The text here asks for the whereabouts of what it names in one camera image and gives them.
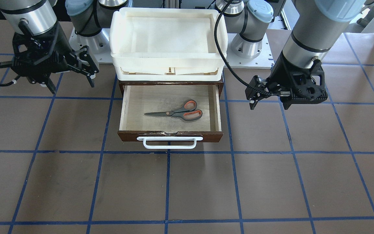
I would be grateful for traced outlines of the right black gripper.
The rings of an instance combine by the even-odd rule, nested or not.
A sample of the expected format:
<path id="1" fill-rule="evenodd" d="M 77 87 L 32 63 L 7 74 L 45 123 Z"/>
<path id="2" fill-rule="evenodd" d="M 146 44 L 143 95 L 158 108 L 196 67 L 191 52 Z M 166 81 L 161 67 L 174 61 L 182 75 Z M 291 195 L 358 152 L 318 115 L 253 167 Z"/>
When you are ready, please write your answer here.
<path id="1" fill-rule="evenodd" d="M 14 58 L 11 69 L 30 83 L 45 84 L 56 94 L 56 86 L 50 79 L 51 73 L 74 71 L 84 75 L 90 86 L 99 72 L 99 63 L 89 46 L 75 51 L 71 48 L 59 23 L 45 33 L 33 34 L 27 23 L 18 24 L 20 33 L 13 36 Z"/>

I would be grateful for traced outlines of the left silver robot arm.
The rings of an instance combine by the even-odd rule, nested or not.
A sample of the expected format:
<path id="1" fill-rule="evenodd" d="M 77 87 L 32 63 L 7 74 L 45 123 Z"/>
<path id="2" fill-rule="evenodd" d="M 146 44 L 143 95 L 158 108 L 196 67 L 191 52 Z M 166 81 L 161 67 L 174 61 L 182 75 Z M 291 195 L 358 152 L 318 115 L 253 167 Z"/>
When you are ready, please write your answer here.
<path id="1" fill-rule="evenodd" d="M 237 34 L 231 43 L 236 55 L 252 59 L 258 56 L 263 37 L 274 10 L 264 0 L 217 0 L 215 44 L 231 74 L 244 84 L 246 98 L 253 110 L 258 101 L 278 96 L 284 109 L 294 104 L 319 104 L 328 99 L 322 60 L 350 21 L 360 12 L 363 0 L 294 0 L 299 18 L 266 79 L 255 75 L 250 83 L 231 68 L 221 50 L 217 31 L 220 20 Z"/>

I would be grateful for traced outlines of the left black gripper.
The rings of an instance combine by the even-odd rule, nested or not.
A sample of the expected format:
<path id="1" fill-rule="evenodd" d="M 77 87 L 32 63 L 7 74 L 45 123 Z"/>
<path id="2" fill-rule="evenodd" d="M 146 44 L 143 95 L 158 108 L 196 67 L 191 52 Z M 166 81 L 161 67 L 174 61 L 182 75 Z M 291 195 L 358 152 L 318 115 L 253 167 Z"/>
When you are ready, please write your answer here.
<path id="1" fill-rule="evenodd" d="M 281 53 L 267 81 L 255 75 L 249 83 L 251 88 L 245 89 L 250 109 L 254 110 L 258 101 L 270 97 L 269 91 L 277 92 L 279 89 L 290 92 L 290 96 L 280 97 L 285 110 L 292 104 L 318 104 L 326 101 L 328 94 L 321 65 L 321 60 L 315 59 L 311 68 L 300 68 L 291 64 Z"/>

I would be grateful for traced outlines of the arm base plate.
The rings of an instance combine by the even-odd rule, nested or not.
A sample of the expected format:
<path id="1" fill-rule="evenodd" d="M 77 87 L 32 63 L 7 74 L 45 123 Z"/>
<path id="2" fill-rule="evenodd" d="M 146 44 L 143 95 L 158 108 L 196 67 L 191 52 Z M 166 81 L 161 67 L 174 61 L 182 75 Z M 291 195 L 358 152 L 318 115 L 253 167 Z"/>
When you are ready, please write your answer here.
<path id="1" fill-rule="evenodd" d="M 270 69 L 274 64 L 266 34 L 261 41 L 252 43 L 242 39 L 238 32 L 227 33 L 226 59 L 232 68 Z"/>
<path id="2" fill-rule="evenodd" d="M 83 46 L 89 46 L 89 52 L 96 58 L 99 64 L 112 65 L 113 61 L 110 55 L 109 32 L 109 28 L 104 28 L 99 34 L 93 37 L 84 37 L 77 35 L 73 28 L 69 44 L 74 50 L 79 50 Z"/>

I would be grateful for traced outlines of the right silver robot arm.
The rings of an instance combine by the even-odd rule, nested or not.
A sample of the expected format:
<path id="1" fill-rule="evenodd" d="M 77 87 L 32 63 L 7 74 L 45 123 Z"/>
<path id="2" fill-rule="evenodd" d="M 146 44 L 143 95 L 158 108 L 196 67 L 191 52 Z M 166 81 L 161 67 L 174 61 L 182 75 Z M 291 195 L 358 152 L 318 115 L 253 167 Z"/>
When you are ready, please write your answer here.
<path id="1" fill-rule="evenodd" d="M 15 84 L 26 77 L 31 84 L 46 86 L 56 93 L 50 79 L 53 73 L 73 71 L 84 75 L 90 86 L 99 72 L 95 54 L 109 48 L 113 13 L 132 7 L 132 0 L 67 0 L 65 7 L 74 25 L 79 48 L 73 49 L 53 10 L 53 0 L 0 0 L 0 11 L 14 28 L 14 57 L 1 62 L 0 68 L 11 68 L 16 78 L 0 86 Z"/>

